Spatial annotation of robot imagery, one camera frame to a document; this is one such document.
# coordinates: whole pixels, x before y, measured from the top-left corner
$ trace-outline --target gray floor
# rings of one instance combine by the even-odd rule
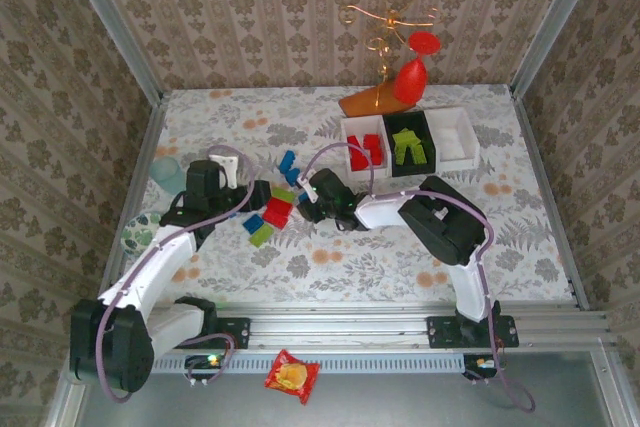
[[[322,375],[307,406],[263,387],[264,377],[223,375],[206,388],[181,376],[152,376],[124,405],[99,388],[82,427],[607,426],[590,359],[583,354],[511,355],[507,372],[538,404],[535,416],[509,405],[499,385],[459,375]]]

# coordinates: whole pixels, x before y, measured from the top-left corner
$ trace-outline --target cable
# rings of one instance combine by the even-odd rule
[[[229,345],[229,351],[227,354],[225,354],[224,364],[220,365],[220,368],[218,369],[218,371],[215,374],[213,374],[210,379],[207,379],[207,382],[213,382],[214,380],[216,380],[220,376],[220,374],[222,374],[222,372],[224,372],[224,370],[227,368],[227,366],[229,365],[229,362],[231,362],[231,357],[233,357],[233,354],[236,351],[236,343],[233,337],[229,334],[209,334],[203,337],[196,337],[195,339],[185,340],[180,345],[178,345],[178,347],[186,347],[187,345],[198,344],[200,342],[206,342],[207,340],[212,340],[212,339],[226,340],[227,344]],[[195,368],[196,365],[197,363],[195,364],[192,363],[191,365],[189,365],[189,368],[187,369],[187,379],[189,381],[191,381],[191,379],[193,378],[191,374],[193,373],[193,369]]]
[[[491,224],[489,223],[489,221],[477,210],[468,206],[464,202],[459,201],[458,199],[454,199],[453,197],[450,197],[446,194],[441,194],[439,192],[432,192],[429,190],[408,190],[408,191],[396,192],[392,194],[372,195],[371,197],[374,199],[380,199],[380,200],[391,200],[391,199],[396,199],[398,197],[403,197],[407,195],[419,195],[419,196],[433,197],[434,199],[444,200],[445,202],[448,202],[464,210],[465,212],[471,214],[476,220],[482,223],[485,229],[487,229],[488,238],[487,238],[487,241],[484,243],[484,245],[480,247],[480,250],[478,250],[478,252],[476,253],[476,262],[478,263],[478,273],[480,274],[480,282],[482,283],[482,290],[485,296],[486,307],[487,307],[487,310],[489,311],[487,322],[489,324],[489,342],[491,343],[491,354],[493,356],[493,362],[498,371],[498,377],[502,382],[504,390],[507,396],[509,397],[509,399],[511,399],[511,402],[513,402],[513,405],[515,405],[518,409],[522,410],[527,414],[533,413],[536,410],[536,402],[533,396],[531,395],[531,393],[529,393],[529,391],[522,384],[507,379],[507,377],[504,375],[504,372],[502,371],[502,367],[500,367],[500,356],[498,354],[498,349],[496,347],[496,338],[495,338],[496,336],[495,336],[494,325],[493,325],[493,309],[491,308],[492,306],[491,306],[491,298],[489,293],[489,284],[487,282],[484,266],[482,265],[482,261],[481,261],[484,253],[493,244],[493,240],[495,238],[493,227],[491,227]],[[529,402],[531,404],[530,407],[523,405],[515,397],[513,390],[511,389],[511,387],[509,387],[509,384],[519,387],[524,392],[525,396],[529,399]]]
[[[102,391],[113,402],[116,402],[118,404],[123,404],[123,403],[127,402],[131,398],[131,392],[127,393],[127,395],[125,395],[124,397],[118,397],[115,394],[115,392],[113,391],[113,389],[111,389],[111,386],[109,385],[109,382],[107,380],[107,374],[106,374],[105,368],[104,368],[104,353],[103,353],[104,334],[105,334],[105,331],[106,331],[106,328],[107,328],[107,323],[109,322],[109,318],[111,317],[111,314],[113,314],[113,311],[115,310],[116,305],[118,305],[118,302],[120,302],[120,299],[122,299],[122,297],[124,295],[124,292],[129,289],[129,287],[131,286],[133,281],[136,279],[138,274],[142,271],[142,269],[145,267],[145,265],[147,265],[147,263],[153,258],[153,256],[156,254],[156,252],[162,250],[162,248],[165,245],[167,245],[173,239],[181,236],[182,234],[193,232],[196,229],[199,229],[201,227],[206,227],[207,225],[215,224],[217,222],[220,222],[220,221],[232,216],[233,214],[238,212],[247,202],[249,202],[249,199],[251,198],[251,194],[253,194],[253,188],[254,188],[254,185],[255,185],[255,171],[253,169],[253,164],[252,164],[251,160],[249,159],[249,157],[247,157],[245,154],[243,154],[242,152],[240,152],[239,150],[237,150],[237,149],[235,149],[233,147],[229,147],[227,145],[214,145],[213,147],[210,147],[209,150],[207,151],[207,158],[209,157],[209,153],[212,150],[220,149],[220,148],[226,149],[226,150],[234,153],[235,155],[238,155],[247,164],[247,170],[249,171],[249,187],[247,188],[247,195],[244,196],[244,198],[240,201],[240,203],[238,205],[236,205],[235,207],[233,207],[229,211],[227,211],[227,212],[225,212],[223,214],[217,215],[217,216],[215,216],[215,217],[213,217],[211,219],[207,219],[207,220],[203,220],[201,222],[197,222],[197,223],[195,223],[193,225],[190,225],[189,227],[185,227],[184,229],[180,229],[180,230],[174,232],[173,234],[168,235],[167,237],[162,239],[158,243],[158,245],[156,245],[154,248],[149,250],[146,253],[146,255],[140,260],[140,262],[135,267],[135,269],[133,270],[131,275],[122,284],[122,287],[120,287],[120,290],[114,296],[113,300],[111,301],[111,303],[109,304],[109,306],[105,310],[104,314],[102,315],[102,318],[100,319],[100,324],[98,325],[98,333],[96,335],[96,370],[98,372],[98,380],[100,382],[100,387],[102,387]],[[196,342],[200,342],[200,341],[202,341],[202,340],[191,339],[191,341],[187,341],[187,342],[196,343]]]
[[[304,172],[302,173],[302,178],[303,179],[307,178],[307,174],[309,173],[309,170],[311,170],[311,166],[316,162],[316,160],[318,160],[318,157],[324,154],[327,150],[335,149],[336,147],[349,147],[350,149],[357,150],[364,155],[364,157],[367,159],[367,163],[368,163],[367,166],[369,167],[369,174],[370,174],[369,189],[368,189],[369,195],[373,195],[373,162],[371,162],[371,157],[369,156],[369,153],[366,150],[364,150],[362,147],[358,145],[350,144],[348,142],[335,142],[333,144],[329,144],[326,147],[321,148],[318,152],[316,152],[316,155],[311,157],[311,160],[307,164],[307,168],[304,169]]]

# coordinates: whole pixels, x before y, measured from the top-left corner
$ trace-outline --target clear cup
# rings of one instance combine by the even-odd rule
[[[178,195],[187,187],[187,176],[173,157],[160,157],[151,164],[149,175],[163,190]]]

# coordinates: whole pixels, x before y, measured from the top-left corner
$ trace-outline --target blue block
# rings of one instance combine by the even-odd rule
[[[264,220],[258,214],[253,214],[249,219],[242,223],[243,227],[249,231],[249,234],[253,235],[257,230],[264,225]]]
[[[278,170],[280,170],[281,174],[286,174],[291,170],[291,166],[293,165],[293,161],[296,160],[296,156],[291,150],[287,150],[282,158],[282,162],[278,166]]]
[[[299,175],[300,175],[300,169],[295,168],[295,169],[291,169],[289,172],[284,174],[284,178],[287,179],[287,183],[291,187],[295,187],[296,186],[296,180],[298,180],[298,176]]]

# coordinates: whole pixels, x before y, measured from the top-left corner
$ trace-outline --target gold wire ornament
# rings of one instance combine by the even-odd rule
[[[357,5],[343,5],[338,10],[338,19],[343,25],[350,25],[356,21],[357,13],[366,17],[380,21],[367,29],[364,35],[364,46],[368,50],[378,53],[380,58],[380,68],[378,73],[382,76],[382,82],[378,84],[376,93],[376,107],[380,100],[380,85],[384,84],[389,77],[389,54],[391,52],[390,40],[395,37],[401,45],[406,45],[407,41],[398,32],[398,27],[432,27],[438,22],[439,11],[435,7],[430,7],[425,13],[429,19],[427,22],[409,22],[404,18],[404,13],[413,5],[414,0],[393,0],[391,7],[387,7],[387,0],[373,0],[377,2],[380,11],[384,14],[378,15],[365,10]]]

